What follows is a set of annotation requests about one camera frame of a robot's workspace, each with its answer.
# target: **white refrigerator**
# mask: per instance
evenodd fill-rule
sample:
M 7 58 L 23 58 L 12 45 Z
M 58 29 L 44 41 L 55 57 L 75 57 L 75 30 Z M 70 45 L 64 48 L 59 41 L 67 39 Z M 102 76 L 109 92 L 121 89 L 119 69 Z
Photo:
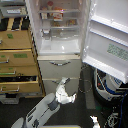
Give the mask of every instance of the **white refrigerator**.
M 81 62 L 128 82 L 128 0 L 25 0 L 46 94 L 77 91 Z

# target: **refrigerator drawer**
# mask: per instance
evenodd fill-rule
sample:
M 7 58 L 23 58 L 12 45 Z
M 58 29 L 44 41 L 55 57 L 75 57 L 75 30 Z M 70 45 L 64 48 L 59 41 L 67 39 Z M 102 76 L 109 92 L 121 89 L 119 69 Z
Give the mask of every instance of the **refrigerator drawer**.
M 0 77 L 35 76 L 37 66 L 0 67 Z
M 27 65 L 35 65 L 31 49 L 0 51 L 0 67 Z
M 39 60 L 39 66 L 43 79 L 79 77 L 81 60 Z
M 31 48 L 28 31 L 0 32 L 0 49 Z
M 38 78 L 25 82 L 0 82 L 0 94 L 2 93 L 30 93 L 39 92 Z
M 47 79 L 43 80 L 46 95 L 49 93 L 56 93 L 56 88 L 61 79 Z M 66 83 L 65 88 L 66 92 L 69 96 L 73 95 L 75 92 L 78 92 L 79 79 L 70 79 L 68 83 Z

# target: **drawer handle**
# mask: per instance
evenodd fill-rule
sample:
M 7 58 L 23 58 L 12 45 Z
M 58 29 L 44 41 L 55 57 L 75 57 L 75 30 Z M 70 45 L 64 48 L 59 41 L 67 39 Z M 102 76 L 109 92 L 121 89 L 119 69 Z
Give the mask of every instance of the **drawer handle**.
M 14 72 L 8 72 L 8 73 L 0 73 L 0 75 L 15 75 L 16 71 Z
M 4 92 L 4 93 L 7 93 L 7 92 L 19 92 L 19 86 L 18 86 L 18 88 L 17 88 L 17 90 L 7 90 L 7 91 L 3 91 L 3 86 L 1 87 L 1 92 Z
M 0 64 L 4 64 L 4 63 L 8 63 L 8 62 L 9 62 L 9 59 L 7 59 L 7 61 L 0 62 Z
M 53 65 L 56 65 L 56 66 L 64 66 L 64 65 L 66 65 L 66 64 L 69 64 L 69 63 L 71 63 L 71 62 L 65 62 L 65 63 L 62 63 L 62 64 L 57 64 L 57 63 L 55 63 L 55 62 L 49 62 L 50 64 L 53 64 Z

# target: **door shelf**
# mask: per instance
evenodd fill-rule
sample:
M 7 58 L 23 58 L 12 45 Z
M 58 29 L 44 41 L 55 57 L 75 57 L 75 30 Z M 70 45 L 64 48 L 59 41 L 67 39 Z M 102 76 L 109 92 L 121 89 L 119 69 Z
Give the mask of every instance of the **door shelf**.
M 99 36 L 101 36 L 101 37 L 107 38 L 107 39 L 109 39 L 109 40 L 112 40 L 112 41 L 114 41 L 114 42 L 116 42 L 116 43 L 119 43 L 119 44 L 122 44 L 122 45 L 128 47 L 128 42 L 123 41 L 123 40 L 121 40 L 121 39 L 119 39 L 119 38 L 115 38 L 115 37 L 113 37 L 113 36 L 111 36 L 111 35 L 105 34 L 105 33 L 103 33 L 103 32 L 100 32 L 100 31 L 98 31 L 98 30 L 95 30 L 95 29 L 90 29 L 90 32 L 92 32 L 92 33 L 97 34 L 97 35 L 99 35 Z
M 101 23 L 101 24 L 104 24 L 104 25 L 107 25 L 111 28 L 117 29 L 119 31 L 122 31 L 122 32 L 128 34 L 128 26 L 124 26 L 124 25 L 122 25 L 118 22 L 115 22 L 113 20 L 109 20 L 109 19 L 97 16 L 97 15 L 92 16 L 91 20 L 96 21 L 96 22 Z

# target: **refrigerator shelf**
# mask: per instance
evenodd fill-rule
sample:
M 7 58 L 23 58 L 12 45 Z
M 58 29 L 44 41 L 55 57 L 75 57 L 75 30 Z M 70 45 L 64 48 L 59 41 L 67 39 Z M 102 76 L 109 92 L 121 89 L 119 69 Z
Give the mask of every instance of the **refrigerator shelf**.
M 120 30 L 120 31 L 128 34 L 128 26 L 119 24 L 118 22 L 115 22 L 113 19 L 109 20 L 109 19 L 97 16 L 97 15 L 93 15 L 91 17 L 91 20 L 96 21 L 101 24 L 104 24 L 104 25 L 107 25 L 109 27 L 112 27 L 114 29 Z
M 52 30 L 74 30 L 74 29 L 79 29 L 79 25 L 72 25 L 72 26 L 67 26 L 67 27 L 51 27 Z
M 63 17 L 63 19 L 80 19 L 80 18 L 78 18 L 78 17 Z M 42 20 L 51 20 L 51 21 L 53 21 L 54 20 L 54 17 L 48 17 L 47 19 L 42 19 Z
M 39 10 L 38 13 L 76 13 L 79 9 L 64 9 L 64 10 Z
M 51 32 L 51 40 L 52 41 L 72 41 L 72 40 L 78 40 L 79 38 L 79 31 L 52 31 Z

